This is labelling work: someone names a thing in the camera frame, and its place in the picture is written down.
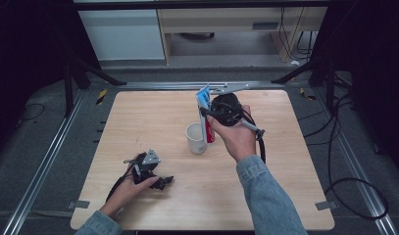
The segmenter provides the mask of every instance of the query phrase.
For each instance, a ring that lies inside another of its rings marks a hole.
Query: table top
[[[114,102],[83,185],[71,227],[78,229],[105,203],[126,170],[124,160],[154,149],[162,162],[154,173],[174,181],[165,190],[148,189],[118,215],[124,230],[253,230],[251,213],[235,170],[235,161],[216,134],[201,155],[189,152],[185,128],[199,122],[196,91],[120,92]],[[267,166],[288,193],[307,230],[328,230],[330,210],[315,203],[325,196],[288,95],[282,90],[235,92],[250,105],[265,129]]]

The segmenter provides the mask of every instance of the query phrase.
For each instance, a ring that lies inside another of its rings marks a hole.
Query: metal bracket
[[[322,211],[325,209],[337,209],[339,208],[339,205],[336,202],[328,202],[328,201],[324,201],[324,202],[319,202],[319,203],[315,203],[316,208],[318,209],[318,211]]]
[[[87,209],[89,206],[89,202],[87,201],[76,201],[76,202],[69,202],[67,204],[67,209],[75,209],[75,208],[82,208],[82,209]]]
[[[224,95],[234,91],[248,90],[248,83],[225,83],[223,87],[217,87],[215,90],[210,91],[211,95]]]
[[[161,162],[159,156],[154,152],[153,149],[150,149],[147,153],[147,156],[144,158],[143,164],[144,165],[151,165],[151,164],[159,164]]]

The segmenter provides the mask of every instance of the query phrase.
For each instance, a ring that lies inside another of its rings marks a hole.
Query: hand
[[[244,105],[242,109],[251,114],[249,106]],[[223,138],[227,151],[237,163],[248,156],[257,154],[255,133],[241,122],[234,126],[224,126],[209,116],[208,122],[212,129]]]
[[[139,184],[134,184],[132,176],[127,177],[99,211],[113,218],[121,208],[129,204],[138,194],[153,185],[158,179],[159,176],[155,176]]]

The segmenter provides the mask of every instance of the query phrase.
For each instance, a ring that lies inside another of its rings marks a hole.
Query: forearm
[[[256,234],[307,234],[288,195],[258,156],[236,167]]]
[[[96,211],[85,221],[75,235],[121,233],[121,227],[113,219],[100,211]]]

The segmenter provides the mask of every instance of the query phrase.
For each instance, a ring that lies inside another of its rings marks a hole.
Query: blue denim sleeve
[[[257,235],[307,234],[287,193],[259,156],[240,161],[236,172],[244,188]]]
[[[82,224],[75,235],[115,235],[121,233],[121,227],[113,219],[100,211],[96,211],[88,220],[85,221],[84,224]]]

